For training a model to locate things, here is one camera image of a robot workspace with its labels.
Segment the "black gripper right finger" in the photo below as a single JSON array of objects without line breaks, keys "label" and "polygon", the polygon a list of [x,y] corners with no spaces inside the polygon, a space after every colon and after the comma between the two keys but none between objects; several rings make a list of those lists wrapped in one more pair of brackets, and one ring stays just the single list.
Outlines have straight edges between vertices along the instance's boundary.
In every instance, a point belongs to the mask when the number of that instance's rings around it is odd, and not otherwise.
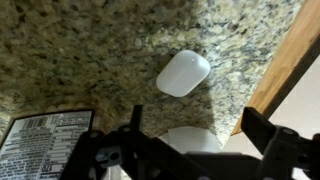
[{"label": "black gripper right finger", "polygon": [[276,131],[276,127],[253,107],[244,108],[241,129],[261,154]]}]

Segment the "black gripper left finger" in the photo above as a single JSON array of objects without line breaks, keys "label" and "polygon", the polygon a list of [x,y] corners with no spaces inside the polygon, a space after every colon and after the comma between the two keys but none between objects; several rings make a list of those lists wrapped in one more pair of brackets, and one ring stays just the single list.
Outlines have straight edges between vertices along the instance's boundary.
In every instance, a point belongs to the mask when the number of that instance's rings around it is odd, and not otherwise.
[{"label": "black gripper left finger", "polygon": [[141,130],[143,121],[143,106],[135,105],[131,114],[129,126],[133,130]]}]

